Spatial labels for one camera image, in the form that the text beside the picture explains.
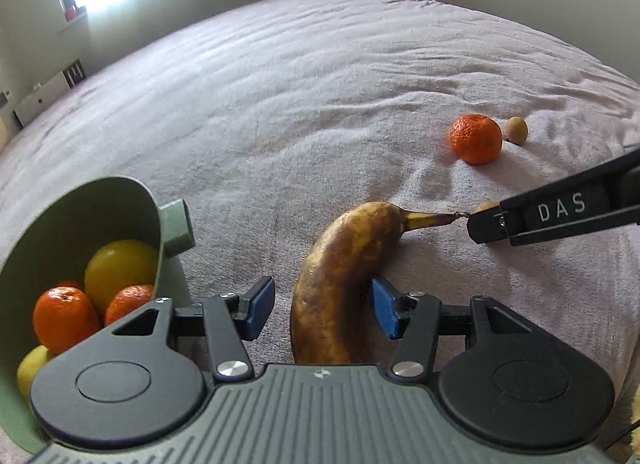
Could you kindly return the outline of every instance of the bedsheet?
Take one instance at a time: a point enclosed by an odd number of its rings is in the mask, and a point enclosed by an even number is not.
[[[472,167],[444,140],[461,113],[529,123],[523,146]],[[0,154],[0,259],[51,201],[94,177],[139,179],[188,203],[181,255],[195,301],[276,279],[248,345],[290,362],[298,269],[351,206],[472,210],[622,154],[640,141],[640,86],[514,22],[433,0],[267,0],[172,34],[92,76]],[[487,293],[634,380],[640,232],[624,227],[526,247],[476,245],[464,221],[414,231],[385,275],[449,304]],[[377,332],[378,357],[392,348]],[[462,349],[442,342],[438,364]],[[0,462],[26,454],[0,436]]]

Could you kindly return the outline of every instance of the small round brown fruit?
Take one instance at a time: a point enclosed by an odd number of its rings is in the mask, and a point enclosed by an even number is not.
[[[486,211],[487,209],[495,208],[500,205],[500,202],[496,202],[495,200],[485,200],[482,204],[480,204],[474,213],[479,213],[480,211]]]
[[[522,144],[527,140],[529,128],[522,117],[511,117],[504,126],[505,135],[509,142]]]

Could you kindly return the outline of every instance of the black cable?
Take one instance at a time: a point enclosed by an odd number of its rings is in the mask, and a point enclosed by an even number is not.
[[[625,431],[623,431],[621,434],[619,434],[614,440],[612,440],[611,442],[609,442],[604,449],[609,449],[611,446],[613,446],[615,443],[617,443],[620,439],[626,437],[627,435],[629,435],[633,430],[637,430],[638,428],[640,428],[640,419],[636,420],[635,423],[633,423],[631,426],[629,426]]]

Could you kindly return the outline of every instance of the window sill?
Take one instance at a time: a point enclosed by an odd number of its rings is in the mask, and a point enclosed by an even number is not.
[[[85,18],[86,18],[86,12],[84,12],[82,14],[79,14],[78,16],[73,18],[71,21],[65,21],[63,27],[60,29],[60,32],[64,32],[66,29],[68,29],[69,27],[72,27],[78,21],[80,21],[81,19],[85,19]]]

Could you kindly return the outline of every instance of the gray ridged panel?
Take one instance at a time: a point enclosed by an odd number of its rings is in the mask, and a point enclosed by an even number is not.
[[[270,365],[222,386],[191,425],[129,452],[89,454],[52,444],[34,464],[610,464],[593,446],[546,456],[500,452],[466,437],[430,393],[376,367]]]

